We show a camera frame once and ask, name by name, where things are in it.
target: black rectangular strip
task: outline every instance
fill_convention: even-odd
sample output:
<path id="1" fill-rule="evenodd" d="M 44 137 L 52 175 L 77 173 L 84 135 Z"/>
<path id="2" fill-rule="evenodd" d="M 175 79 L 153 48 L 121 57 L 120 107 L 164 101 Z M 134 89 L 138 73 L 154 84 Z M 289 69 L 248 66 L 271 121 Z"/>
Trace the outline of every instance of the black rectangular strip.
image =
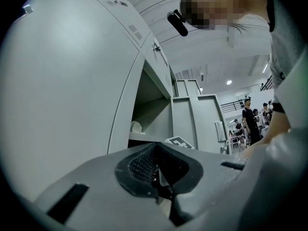
<path id="1" fill-rule="evenodd" d="M 243 170 L 244 167 L 245 167 L 245 164 L 236 164 L 236 163 L 232 163 L 232 162 L 223 162 L 220 165 L 222 165 L 224 167 L 237 169 L 237 170 Z"/>
<path id="2" fill-rule="evenodd" d="M 75 184 L 48 212 L 47 215 L 64 224 L 89 189 L 84 184 Z"/>

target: railing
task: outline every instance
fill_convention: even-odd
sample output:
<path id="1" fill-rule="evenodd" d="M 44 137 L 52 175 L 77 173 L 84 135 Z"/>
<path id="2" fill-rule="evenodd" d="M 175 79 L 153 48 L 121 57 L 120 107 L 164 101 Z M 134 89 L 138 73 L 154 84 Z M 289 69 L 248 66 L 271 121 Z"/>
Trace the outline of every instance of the railing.
<path id="1" fill-rule="evenodd" d="M 239 100 L 236 102 L 225 103 L 221 105 L 221 109 L 223 113 L 227 113 L 234 110 L 241 110 L 244 108 L 244 100 Z"/>
<path id="2" fill-rule="evenodd" d="M 261 88 L 261 91 L 263 90 L 268 90 L 268 89 L 273 89 L 274 85 L 273 85 L 273 77 L 270 76 L 268 78 L 268 81 L 265 83 L 265 85 Z"/>

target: ceiling light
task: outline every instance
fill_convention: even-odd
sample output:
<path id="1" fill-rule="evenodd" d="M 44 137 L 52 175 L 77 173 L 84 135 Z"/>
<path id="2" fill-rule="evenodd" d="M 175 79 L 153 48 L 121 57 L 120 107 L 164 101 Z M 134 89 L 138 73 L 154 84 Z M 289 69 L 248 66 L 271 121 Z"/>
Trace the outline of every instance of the ceiling light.
<path id="1" fill-rule="evenodd" d="M 265 69 L 268 67 L 268 64 L 266 64 L 266 66 L 265 66 L 265 68 L 264 68 L 264 70 L 263 70 L 263 73 L 265 72 Z"/>

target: white ceiling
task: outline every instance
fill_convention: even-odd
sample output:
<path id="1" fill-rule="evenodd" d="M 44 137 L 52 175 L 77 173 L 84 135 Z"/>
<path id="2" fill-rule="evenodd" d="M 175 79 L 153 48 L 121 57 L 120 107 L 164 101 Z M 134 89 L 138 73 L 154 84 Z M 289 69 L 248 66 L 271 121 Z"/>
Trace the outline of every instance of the white ceiling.
<path id="1" fill-rule="evenodd" d="M 185 24 L 189 34 L 182 37 L 167 20 L 168 12 L 179 9 L 180 0 L 128 1 L 153 31 L 173 72 L 183 71 L 184 78 L 196 78 L 203 93 L 252 86 L 268 78 L 269 67 L 264 74 L 262 72 L 271 52 L 270 33 L 268 24 L 260 17 L 242 18 L 239 23 L 246 28 L 242 33 L 226 26 L 198 30 Z M 204 81 L 200 72 L 205 75 Z M 233 81 L 229 86 L 226 85 L 228 79 Z"/>

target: vent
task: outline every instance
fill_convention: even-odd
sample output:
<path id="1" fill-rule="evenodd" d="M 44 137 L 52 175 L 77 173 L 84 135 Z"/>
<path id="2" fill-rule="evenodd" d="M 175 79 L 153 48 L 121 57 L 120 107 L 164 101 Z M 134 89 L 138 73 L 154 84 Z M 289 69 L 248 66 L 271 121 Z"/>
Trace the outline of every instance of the vent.
<path id="1" fill-rule="evenodd" d="M 142 35 L 140 34 L 140 32 L 135 33 L 135 35 L 137 36 L 137 38 L 138 38 L 139 40 L 142 39 Z"/>
<path id="2" fill-rule="evenodd" d="M 133 33 L 137 31 L 137 29 L 134 25 L 130 25 L 128 27 L 132 30 Z"/>

